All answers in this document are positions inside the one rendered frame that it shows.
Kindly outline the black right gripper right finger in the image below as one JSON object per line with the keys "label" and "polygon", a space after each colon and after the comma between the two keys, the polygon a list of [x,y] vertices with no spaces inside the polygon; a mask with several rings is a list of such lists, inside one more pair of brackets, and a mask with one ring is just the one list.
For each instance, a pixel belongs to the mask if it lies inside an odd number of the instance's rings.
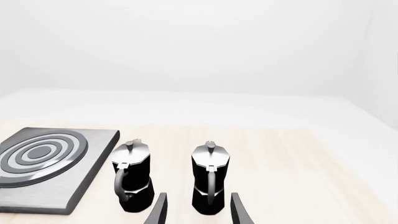
{"label": "black right gripper right finger", "polygon": [[233,224],[254,224],[236,192],[231,194],[230,209]]}

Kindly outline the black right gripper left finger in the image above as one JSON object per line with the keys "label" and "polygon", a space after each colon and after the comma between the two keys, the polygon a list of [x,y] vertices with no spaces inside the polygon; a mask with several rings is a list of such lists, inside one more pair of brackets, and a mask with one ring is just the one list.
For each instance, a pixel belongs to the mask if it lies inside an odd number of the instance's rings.
{"label": "black right gripper left finger", "polygon": [[167,194],[162,192],[144,224],[165,224],[167,219]]}

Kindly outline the flat black stove plate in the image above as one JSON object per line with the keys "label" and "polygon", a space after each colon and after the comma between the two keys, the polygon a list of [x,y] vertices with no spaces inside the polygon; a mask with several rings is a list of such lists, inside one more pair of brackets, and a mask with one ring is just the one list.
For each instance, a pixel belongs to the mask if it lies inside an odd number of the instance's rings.
{"label": "flat black stove plate", "polygon": [[0,213],[71,214],[119,138],[110,129],[22,128],[0,143]]}

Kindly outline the black moka pot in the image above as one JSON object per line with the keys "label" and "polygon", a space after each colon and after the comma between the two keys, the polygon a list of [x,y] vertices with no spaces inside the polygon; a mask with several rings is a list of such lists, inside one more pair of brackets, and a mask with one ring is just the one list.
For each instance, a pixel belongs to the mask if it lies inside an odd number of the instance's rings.
{"label": "black moka pot", "polygon": [[152,205],[154,187],[150,177],[150,150],[141,139],[133,139],[111,153],[116,173],[114,192],[125,212],[141,212]]}
{"label": "black moka pot", "polygon": [[224,147],[207,141],[191,154],[194,186],[192,206],[203,215],[224,209],[224,180],[230,155]]}

